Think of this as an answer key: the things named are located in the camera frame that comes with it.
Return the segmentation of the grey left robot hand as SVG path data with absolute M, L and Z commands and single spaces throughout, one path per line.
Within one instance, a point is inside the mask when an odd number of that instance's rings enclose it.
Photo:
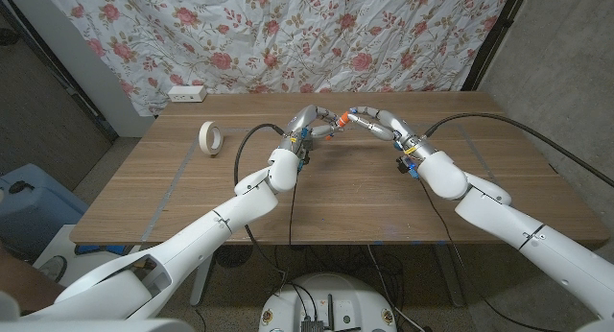
M 342 131 L 340 117 L 324 107 L 309 105 L 299 111 L 283 131 L 280 148 L 299 157 L 314 149 L 314 140 Z

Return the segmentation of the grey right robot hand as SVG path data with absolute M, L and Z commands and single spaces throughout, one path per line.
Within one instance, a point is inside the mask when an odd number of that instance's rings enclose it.
M 405 155 L 425 160 L 437 152 L 425 136 L 418 136 L 409 125 L 393 113 L 375 107 L 353 107 L 348 119 L 369 130 L 375 137 L 392 141 Z

